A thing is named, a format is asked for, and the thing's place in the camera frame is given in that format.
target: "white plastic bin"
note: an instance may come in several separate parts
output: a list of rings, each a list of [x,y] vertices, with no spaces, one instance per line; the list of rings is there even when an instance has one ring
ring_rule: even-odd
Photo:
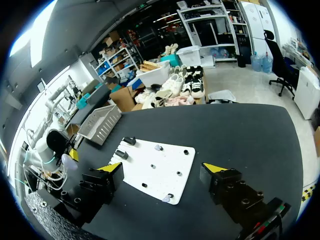
[[[121,113],[115,105],[97,108],[82,123],[78,134],[102,145],[120,118]]]
[[[152,84],[162,85],[169,78],[170,61],[161,61],[157,64],[161,65],[162,67],[136,76],[136,78],[140,79],[147,88],[151,87]]]
[[[199,46],[188,46],[181,48],[176,52],[176,54],[179,56],[182,64],[187,66],[201,65]]]

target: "black table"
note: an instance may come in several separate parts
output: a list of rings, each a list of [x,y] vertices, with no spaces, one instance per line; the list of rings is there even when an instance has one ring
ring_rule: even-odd
[[[235,168],[267,203],[278,197],[292,207],[284,231],[299,212],[303,166],[298,137],[283,107],[262,104],[215,104],[162,107],[124,112],[103,146],[84,140],[78,170],[108,164],[123,137],[194,147],[196,155],[177,205],[146,195],[123,182],[110,205],[103,205],[83,229],[108,240],[235,239],[241,226],[215,205],[199,180],[202,162]]]

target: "white cabinet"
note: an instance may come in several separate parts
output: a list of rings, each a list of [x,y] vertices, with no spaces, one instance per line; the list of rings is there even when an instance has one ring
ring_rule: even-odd
[[[299,72],[299,81],[295,92],[294,102],[300,109],[304,119],[311,118],[320,101],[318,79],[313,73]]]

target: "white refrigerator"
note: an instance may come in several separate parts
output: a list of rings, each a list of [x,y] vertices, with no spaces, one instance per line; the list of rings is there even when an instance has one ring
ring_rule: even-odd
[[[253,50],[257,55],[265,56],[266,52],[268,52],[268,56],[272,57],[271,51],[265,41],[264,30],[269,30],[273,33],[274,41],[276,41],[276,35],[267,8],[246,1],[240,1],[239,3],[244,10],[242,13],[251,33]]]

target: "teal box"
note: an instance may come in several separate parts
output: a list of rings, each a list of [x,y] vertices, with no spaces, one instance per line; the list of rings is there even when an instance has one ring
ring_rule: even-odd
[[[176,67],[180,65],[180,59],[176,54],[171,54],[169,56],[163,56],[162,58],[160,58],[160,62],[163,61],[170,61],[170,64],[172,67]]]

